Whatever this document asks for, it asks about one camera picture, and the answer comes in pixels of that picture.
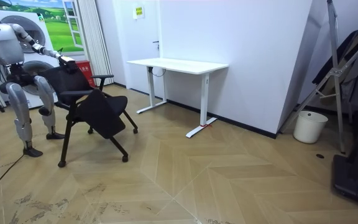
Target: black office chair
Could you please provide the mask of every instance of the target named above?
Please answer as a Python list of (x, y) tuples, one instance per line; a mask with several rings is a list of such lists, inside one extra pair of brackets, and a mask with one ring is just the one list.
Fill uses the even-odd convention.
[[(89, 134), (96, 130), (103, 138), (110, 139), (123, 154), (122, 161), (128, 161), (128, 153), (114, 139), (115, 134), (125, 129), (125, 124), (119, 116), (124, 113), (134, 127), (134, 134), (137, 134), (138, 127), (125, 111), (128, 103), (125, 96), (110, 96), (102, 92), (105, 79), (112, 78), (114, 75), (93, 76), (92, 78), (101, 79), (99, 89), (91, 87), (80, 69), (72, 64), (71, 68), (62, 65), (40, 72), (39, 75), (45, 77), (55, 90), (58, 97), (56, 106), (68, 110), (65, 140), (59, 167), (66, 166), (71, 127), (78, 122), (89, 124)], [(86, 95), (88, 97), (85, 100), (77, 102)]]

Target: desk top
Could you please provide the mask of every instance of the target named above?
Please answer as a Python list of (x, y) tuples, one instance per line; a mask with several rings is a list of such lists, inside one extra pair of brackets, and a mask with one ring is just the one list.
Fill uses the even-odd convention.
[(227, 68), (229, 65), (209, 62), (195, 62), (189, 60), (177, 60), (169, 58), (150, 58), (143, 60), (133, 60), (127, 63), (136, 65), (145, 65), (148, 67), (164, 68), (169, 71), (183, 72), (193, 75), (201, 75), (204, 73), (213, 72), (222, 68)]

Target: robot leg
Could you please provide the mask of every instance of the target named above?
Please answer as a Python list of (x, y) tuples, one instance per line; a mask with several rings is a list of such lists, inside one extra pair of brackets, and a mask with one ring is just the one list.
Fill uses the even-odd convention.
[(40, 98), (44, 104), (40, 109), (39, 113), (42, 115), (42, 120), (48, 128), (47, 139), (63, 139), (64, 134), (56, 133), (55, 131), (55, 110), (53, 109), (53, 90), (49, 86), (48, 81), (41, 76), (34, 77), (34, 82), (38, 87)]
[(9, 101), (16, 114), (15, 125), (19, 138), (23, 141), (23, 153), (30, 157), (40, 157), (42, 152), (32, 147), (32, 128), (29, 106), (24, 91), (19, 84), (8, 83), (6, 90)]

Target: door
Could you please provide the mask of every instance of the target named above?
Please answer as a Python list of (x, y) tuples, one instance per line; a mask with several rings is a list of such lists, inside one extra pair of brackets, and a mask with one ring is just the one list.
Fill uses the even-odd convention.
[[(158, 50), (158, 2), (117, 0), (114, 4), (127, 88), (148, 93), (146, 68), (126, 62), (160, 57)], [(135, 19), (137, 17), (136, 12), (139, 13), (140, 7), (142, 7), (144, 16)], [(161, 75), (161, 69), (155, 68), (154, 74)], [(154, 77), (154, 87), (155, 95), (162, 97), (163, 81), (161, 77)]]

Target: white bucket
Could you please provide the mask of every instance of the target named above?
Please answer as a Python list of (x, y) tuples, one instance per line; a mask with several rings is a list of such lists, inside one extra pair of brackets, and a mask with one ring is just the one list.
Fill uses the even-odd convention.
[(310, 111), (301, 111), (296, 121), (293, 137), (298, 141), (313, 144), (320, 137), (327, 121), (328, 118), (324, 115)]

